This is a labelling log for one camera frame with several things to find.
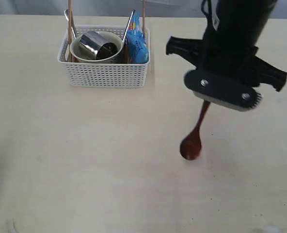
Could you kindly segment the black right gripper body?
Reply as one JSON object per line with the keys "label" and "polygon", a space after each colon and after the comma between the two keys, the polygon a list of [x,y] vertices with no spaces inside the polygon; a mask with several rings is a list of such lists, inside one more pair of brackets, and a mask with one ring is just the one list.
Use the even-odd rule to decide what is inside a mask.
{"label": "black right gripper body", "polygon": [[197,97],[240,112],[256,108],[262,83],[277,92],[287,82],[287,72],[257,57],[258,47],[228,47],[207,40],[170,37],[166,54],[176,54],[195,66],[184,76],[185,86]]}

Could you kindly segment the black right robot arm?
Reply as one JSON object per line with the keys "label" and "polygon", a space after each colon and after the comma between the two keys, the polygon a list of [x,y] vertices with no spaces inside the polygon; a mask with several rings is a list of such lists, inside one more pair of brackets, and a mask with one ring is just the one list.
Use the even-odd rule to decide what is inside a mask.
{"label": "black right robot arm", "polygon": [[204,101],[246,112],[256,108],[262,83],[281,91],[287,73],[257,56],[256,42],[274,0],[220,0],[213,7],[204,0],[207,19],[202,39],[170,37],[166,54],[176,54],[195,66],[184,76],[185,86]]}

